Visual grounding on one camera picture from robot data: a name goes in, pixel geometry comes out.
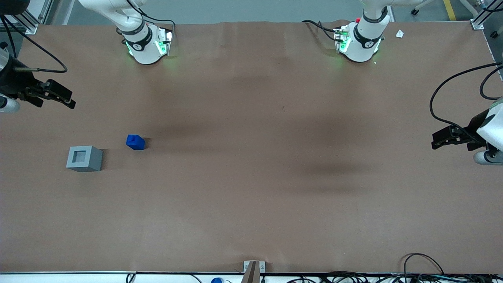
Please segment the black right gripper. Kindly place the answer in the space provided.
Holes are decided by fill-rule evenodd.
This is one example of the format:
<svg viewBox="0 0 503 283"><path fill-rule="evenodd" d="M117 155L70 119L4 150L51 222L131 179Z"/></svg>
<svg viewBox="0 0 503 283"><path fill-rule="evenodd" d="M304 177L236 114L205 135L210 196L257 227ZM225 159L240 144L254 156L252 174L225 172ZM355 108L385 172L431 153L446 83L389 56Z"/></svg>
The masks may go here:
<svg viewBox="0 0 503 283"><path fill-rule="evenodd" d="M36 107L43 105L43 100L56 101L70 109L76 102L71 99L72 91L56 82L47 80L47 93L42 87L43 82L36 79L34 72L39 68L4 68L1 70L1 107L20 107L18 99L29 102Z"/></svg>

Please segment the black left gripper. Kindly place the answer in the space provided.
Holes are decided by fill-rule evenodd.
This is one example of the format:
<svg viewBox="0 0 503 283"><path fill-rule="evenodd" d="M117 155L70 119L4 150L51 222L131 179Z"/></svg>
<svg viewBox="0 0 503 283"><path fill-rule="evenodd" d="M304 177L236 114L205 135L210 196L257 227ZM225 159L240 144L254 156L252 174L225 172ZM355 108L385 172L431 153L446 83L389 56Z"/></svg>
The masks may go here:
<svg viewBox="0 0 503 283"><path fill-rule="evenodd" d="M488 115L488 112L488 110L485 110L471 118L468 126L466 127L466 131L471 134L471 136L473 136L472 138L468 138L467 134L464 132L464 129L460 129L455 126L447 126L432 134L431 148L433 150L437 150L440 147L447 145L459 145L467 143L467 150L469 152L472 152L481 147L486 147L485 139L477 133L477 130L483 124Z"/></svg>

